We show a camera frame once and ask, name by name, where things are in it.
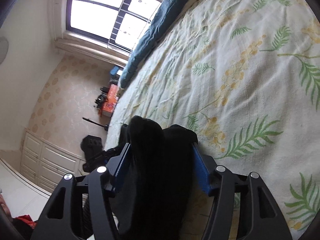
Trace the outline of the floral bed sheet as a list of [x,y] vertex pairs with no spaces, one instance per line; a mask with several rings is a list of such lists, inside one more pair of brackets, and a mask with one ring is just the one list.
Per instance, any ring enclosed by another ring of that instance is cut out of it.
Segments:
[[139,115],[194,131],[234,173],[258,172],[293,239],[319,210],[319,21],[306,0],[198,0],[139,67],[105,148]]

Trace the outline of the black stick vacuum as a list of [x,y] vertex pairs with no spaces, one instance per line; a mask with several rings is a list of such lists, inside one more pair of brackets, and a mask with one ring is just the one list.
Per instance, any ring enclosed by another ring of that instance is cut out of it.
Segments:
[[88,119],[88,118],[85,118],[85,117],[82,117],[82,120],[85,120],[86,122],[89,122],[91,124],[94,124],[94,125],[97,125],[99,127],[102,127],[105,131],[108,131],[108,125],[102,125],[100,123],[97,123],[91,119]]

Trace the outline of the black bag on box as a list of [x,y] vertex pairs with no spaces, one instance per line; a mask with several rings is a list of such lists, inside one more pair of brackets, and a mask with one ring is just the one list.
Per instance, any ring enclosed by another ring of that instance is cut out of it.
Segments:
[[101,107],[103,106],[104,102],[106,101],[107,94],[108,94],[109,90],[110,90],[109,87],[105,87],[105,86],[101,87],[101,89],[100,89],[101,94],[95,100],[95,104],[96,104],[96,107],[98,109],[101,109]]

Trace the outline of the red cardboard box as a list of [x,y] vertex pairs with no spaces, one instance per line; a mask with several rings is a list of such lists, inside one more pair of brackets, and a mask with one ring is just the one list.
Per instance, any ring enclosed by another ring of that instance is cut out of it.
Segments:
[[118,86],[111,84],[106,94],[106,99],[102,104],[101,109],[99,110],[100,115],[111,117],[114,113],[116,104],[118,102],[117,97]]

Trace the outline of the white drawer cabinet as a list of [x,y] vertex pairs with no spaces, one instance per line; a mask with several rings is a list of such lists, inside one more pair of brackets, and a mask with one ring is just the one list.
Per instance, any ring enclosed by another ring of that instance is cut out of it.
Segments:
[[25,132],[20,173],[44,190],[53,192],[67,173],[84,176],[84,163],[81,156],[64,151],[30,131]]

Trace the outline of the blue storage box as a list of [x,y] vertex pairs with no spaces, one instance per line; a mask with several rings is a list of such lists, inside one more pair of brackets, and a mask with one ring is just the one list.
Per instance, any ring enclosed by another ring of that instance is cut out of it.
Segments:
[[120,66],[114,65],[113,68],[110,70],[110,77],[113,79],[118,79],[121,77],[123,73],[123,68]]

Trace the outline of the teal quilt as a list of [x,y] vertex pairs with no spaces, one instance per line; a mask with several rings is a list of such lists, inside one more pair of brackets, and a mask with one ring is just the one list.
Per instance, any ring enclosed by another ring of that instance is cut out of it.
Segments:
[[119,87],[124,90],[130,84],[138,65],[156,46],[156,42],[166,33],[178,17],[188,0],[163,0],[149,28],[139,40],[119,79]]

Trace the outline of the black pants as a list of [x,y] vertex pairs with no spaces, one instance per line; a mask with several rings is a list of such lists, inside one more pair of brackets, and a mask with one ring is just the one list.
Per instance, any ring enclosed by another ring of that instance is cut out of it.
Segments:
[[120,239],[179,239],[193,189],[195,132],[134,116],[121,127],[118,146],[86,158],[85,172],[120,155],[131,157],[121,191],[110,200]]

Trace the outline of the window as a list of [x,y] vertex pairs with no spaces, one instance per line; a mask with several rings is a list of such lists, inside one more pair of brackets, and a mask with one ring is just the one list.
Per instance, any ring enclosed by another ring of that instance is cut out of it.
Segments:
[[129,53],[160,5],[157,0],[67,0],[66,29]]

